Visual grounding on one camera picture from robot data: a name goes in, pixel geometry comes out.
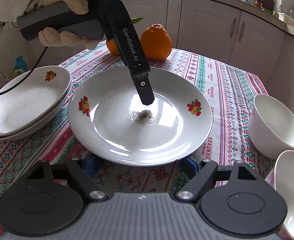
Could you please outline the orange with green leaf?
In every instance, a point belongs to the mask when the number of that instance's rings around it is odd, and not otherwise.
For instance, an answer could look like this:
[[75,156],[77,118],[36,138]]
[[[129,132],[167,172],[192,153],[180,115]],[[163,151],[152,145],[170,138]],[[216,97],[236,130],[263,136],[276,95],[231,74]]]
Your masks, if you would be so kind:
[[[133,24],[136,24],[136,23],[140,22],[142,19],[143,19],[142,17],[132,18],[131,22]],[[106,41],[106,46],[107,46],[107,48],[108,48],[108,50],[110,51],[111,54],[118,55],[118,56],[120,55],[114,40],[107,40]]]

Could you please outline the patterned red green tablecloth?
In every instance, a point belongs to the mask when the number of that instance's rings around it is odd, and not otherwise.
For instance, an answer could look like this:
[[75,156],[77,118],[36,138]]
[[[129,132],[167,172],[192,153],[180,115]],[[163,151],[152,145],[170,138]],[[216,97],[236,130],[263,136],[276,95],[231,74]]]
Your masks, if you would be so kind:
[[[173,72],[203,92],[213,113],[213,126],[206,142],[194,156],[219,165],[242,160],[265,177],[274,162],[256,151],[248,134],[253,99],[266,93],[254,74],[184,50],[173,49],[162,62],[151,66]],[[68,103],[42,129],[30,137],[0,141],[0,195],[39,159],[52,164],[89,152],[74,137],[67,118]],[[130,167],[106,162],[94,177],[108,192],[177,192],[188,181],[178,163],[156,167]]]

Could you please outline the white ceramic bowl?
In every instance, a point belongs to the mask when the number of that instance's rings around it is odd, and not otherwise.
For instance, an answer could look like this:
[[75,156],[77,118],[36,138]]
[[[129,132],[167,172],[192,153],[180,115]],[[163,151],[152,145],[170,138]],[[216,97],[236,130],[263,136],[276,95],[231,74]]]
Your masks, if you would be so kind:
[[249,118],[249,136],[259,153],[277,159],[285,150],[294,150],[294,114],[280,101],[257,94]]
[[285,200],[287,216],[279,233],[284,239],[294,239],[294,151],[282,152],[265,181]]

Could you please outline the white deep plate fruit pattern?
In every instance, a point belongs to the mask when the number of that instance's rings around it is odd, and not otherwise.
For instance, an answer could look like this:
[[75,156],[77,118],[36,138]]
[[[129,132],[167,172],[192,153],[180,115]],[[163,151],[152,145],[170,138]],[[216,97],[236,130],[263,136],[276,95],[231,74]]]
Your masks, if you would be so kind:
[[0,137],[12,135],[49,113],[64,98],[71,74],[60,66],[44,66],[7,83],[0,93]]

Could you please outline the large white fruit-pattern plate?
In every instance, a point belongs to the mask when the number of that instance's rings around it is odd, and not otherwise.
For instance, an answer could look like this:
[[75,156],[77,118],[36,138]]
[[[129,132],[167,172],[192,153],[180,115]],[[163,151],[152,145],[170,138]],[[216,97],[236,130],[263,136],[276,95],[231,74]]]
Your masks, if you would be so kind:
[[72,95],[68,120],[76,139],[93,154],[129,166],[172,163],[195,152],[208,138],[213,116],[191,82],[152,68],[151,105],[142,104],[126,67],[104,70]]

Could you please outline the wrinkled orange without leaf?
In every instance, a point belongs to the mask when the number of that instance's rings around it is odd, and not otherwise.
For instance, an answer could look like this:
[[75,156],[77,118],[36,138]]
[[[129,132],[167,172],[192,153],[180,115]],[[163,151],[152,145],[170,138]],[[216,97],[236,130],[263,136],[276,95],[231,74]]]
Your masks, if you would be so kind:
[[140,43],[148,60],[164,61],[171,54],[172,41],[161,24],[152,24],[145,29],[140,37]]

